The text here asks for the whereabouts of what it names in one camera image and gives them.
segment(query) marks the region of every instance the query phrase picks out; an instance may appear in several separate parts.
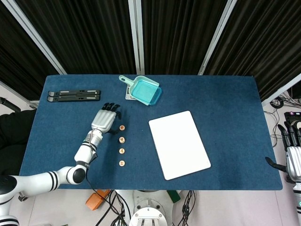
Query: table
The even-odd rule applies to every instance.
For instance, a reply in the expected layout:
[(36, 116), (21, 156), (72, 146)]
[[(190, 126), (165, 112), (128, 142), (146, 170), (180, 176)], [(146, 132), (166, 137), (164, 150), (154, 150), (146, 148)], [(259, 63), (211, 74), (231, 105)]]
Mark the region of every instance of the table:
[[(154, 106), (125, 100), (126, 85), (118, 75), (48, 76), (32, 126), (20, 175), (73, 166), (74, 155), (106, 102), (121, 105), (125, 131), (105, 134), (98, 158), (89, 170), (97, 189), (135, 190), (280, 190), (269, 131), (253, 77), (150, 75), (163, 89)], [(47, 102), (48, 91), (100, 89), (97, 102)], [(148, 121), (189, 110), (211, 162), (211, 168), (166, 181)], [(118, 138), (126, 142), (120, 144)], [(124, 155), (119, 149), (126, 150)], [(126, 165), (119, 166), (124, 160)], [(88, 189), (86, 182), (61, 188)]]

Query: white board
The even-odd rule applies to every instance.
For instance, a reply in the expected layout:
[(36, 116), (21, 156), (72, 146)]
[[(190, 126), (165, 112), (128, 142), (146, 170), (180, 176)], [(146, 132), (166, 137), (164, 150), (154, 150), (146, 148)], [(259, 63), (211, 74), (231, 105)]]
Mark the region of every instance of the white board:
[(149, 125), (166, 180), (210, 168), (190, 111), (150, 120)]

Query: plastic scoop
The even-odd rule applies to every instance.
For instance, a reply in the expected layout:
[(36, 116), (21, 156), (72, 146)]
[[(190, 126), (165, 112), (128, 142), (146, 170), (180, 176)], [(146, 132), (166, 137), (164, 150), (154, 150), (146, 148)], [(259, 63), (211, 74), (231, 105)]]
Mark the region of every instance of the plastic scoop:
[(120, 75), (119, 80), (128, 84), (130, 95), (145, 105), (154, 105), (162, 93), (159, 83), (144, 76), (137, 76), (133, 81)]

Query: robotic arm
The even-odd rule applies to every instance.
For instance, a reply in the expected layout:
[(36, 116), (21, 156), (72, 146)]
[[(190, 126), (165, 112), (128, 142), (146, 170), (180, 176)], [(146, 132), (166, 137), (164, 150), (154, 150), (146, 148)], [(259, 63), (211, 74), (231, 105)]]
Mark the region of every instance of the robotic arm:
[(287, 182), (296, 184), (293, 192), (296, 198), (299, 225), (301, 226), (301, 129), (291, 126), (287, 122), (285, 122), (285, 126), (287, 130), (278, 125), (285, 147), (286, 166), (276, 164), (268, 157), (265, 159), (270, 166), (288, 174)]
[(114, 103), (106, 103), (97, 113), (92, 122), (92, 130), (74, 156), (76, 166), (27, 177), (0, 176), (0, 226), (19, 225), (18, 220), (9, 215), (9, 208), (16, 193), (19, 193), (20, 201), (25, 201), (28, 197), (54, 191), (60, 184), (77, 185), (85, 179), (90, 163), (97, 157), (96, 149), (103, 134), (117, 133), (117, 130), (111, 130), (111, 126), (116, 116), (121, 119), (121, 113), (116, 112), (118, 107), (120, 106)]

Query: black curtain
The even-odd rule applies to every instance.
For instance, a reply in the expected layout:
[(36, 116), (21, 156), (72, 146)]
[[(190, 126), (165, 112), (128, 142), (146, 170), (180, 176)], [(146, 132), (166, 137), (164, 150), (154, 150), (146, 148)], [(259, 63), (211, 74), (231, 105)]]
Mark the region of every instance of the black curtain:
[(145, 74), (197, 74), (226, 0), (142, 0)]
[(136, 73), (127, 0), (18, 0), (67, 73)]
[(205, 73), (254, 76), (268, 98), (301, 73), (301, 1), (238, 0)]
[(39, 99), (46, 76), (57, 71), (2, 2), (0, 27), (0, 81), (29, 100)]

